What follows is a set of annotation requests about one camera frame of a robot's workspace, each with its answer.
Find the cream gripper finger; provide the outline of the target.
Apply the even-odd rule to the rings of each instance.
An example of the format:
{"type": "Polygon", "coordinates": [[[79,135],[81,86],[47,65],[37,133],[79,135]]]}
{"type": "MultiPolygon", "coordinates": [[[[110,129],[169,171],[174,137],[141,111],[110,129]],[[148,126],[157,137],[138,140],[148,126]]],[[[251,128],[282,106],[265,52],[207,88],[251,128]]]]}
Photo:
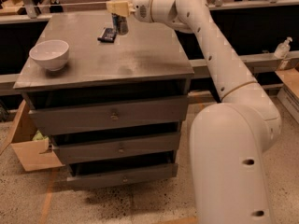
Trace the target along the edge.
{"type": "Polygon", "coordinates": [[[106,2],[107,11],[122,17],[129,17],[135,12],[133,4],[128,0],[110,0],[106,2]]]}

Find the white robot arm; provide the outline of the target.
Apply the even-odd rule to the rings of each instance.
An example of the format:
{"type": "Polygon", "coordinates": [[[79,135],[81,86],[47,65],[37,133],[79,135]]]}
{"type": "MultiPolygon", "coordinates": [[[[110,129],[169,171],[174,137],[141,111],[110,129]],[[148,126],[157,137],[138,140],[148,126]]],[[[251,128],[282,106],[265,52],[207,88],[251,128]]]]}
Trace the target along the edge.
{"type": "Polygon", "coordinates": [[[278,140],[281,116],[213,21],[207,0],[111,0],[111,13],[193,33],[220,102],[190,130],[199,224],[276,224],[263,153],[278,140]]]}

